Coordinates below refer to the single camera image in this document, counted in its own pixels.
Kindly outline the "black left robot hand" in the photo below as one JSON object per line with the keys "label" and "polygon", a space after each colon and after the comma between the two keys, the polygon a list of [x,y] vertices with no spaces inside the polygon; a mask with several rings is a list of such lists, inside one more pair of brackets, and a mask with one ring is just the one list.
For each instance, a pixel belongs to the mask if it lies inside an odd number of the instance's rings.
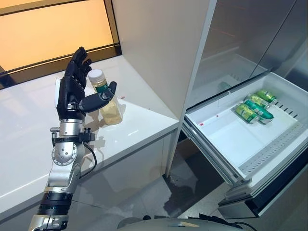
{"label": "black left robot hand", "polygon": [[83,47],[79,47],[60,79],[56,109],[59,120],[84,120],[87,113],[105,107],[116,94],[117,83],[112,81],[103,92],[85,96],[86,77],[91,71],[91,59]]}

